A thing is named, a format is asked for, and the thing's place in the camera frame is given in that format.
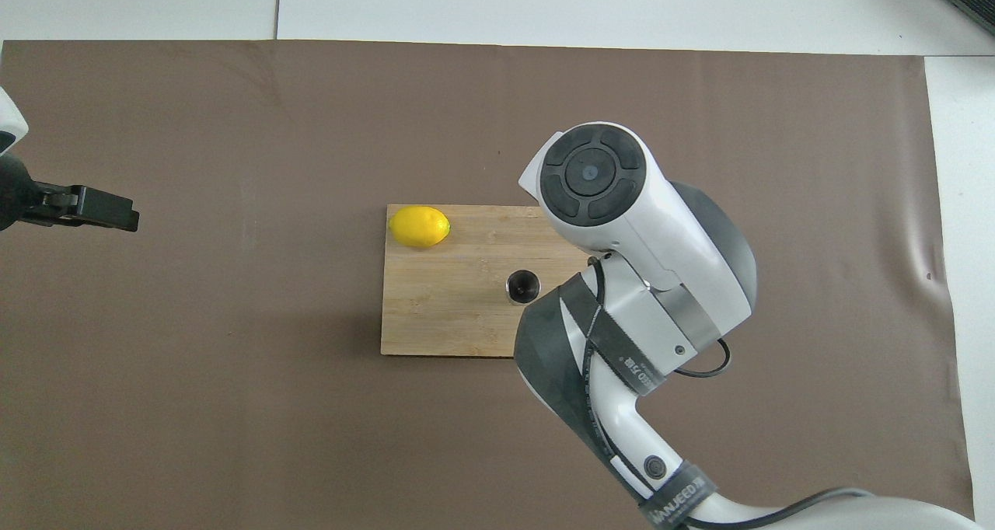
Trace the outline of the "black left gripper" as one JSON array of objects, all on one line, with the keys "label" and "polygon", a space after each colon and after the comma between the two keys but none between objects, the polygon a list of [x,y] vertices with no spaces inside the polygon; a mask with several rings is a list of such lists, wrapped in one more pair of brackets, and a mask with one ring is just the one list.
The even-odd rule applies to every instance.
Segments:
[{"label": "black left gripper", "polygon": [[1,230],[9,228],[30,209],[35,222],[45,226],[96,226],[137,232],[139,212],[130,198],[87,186],[52,187],[38,205],[38,186],[14,155],[1,158]]}]

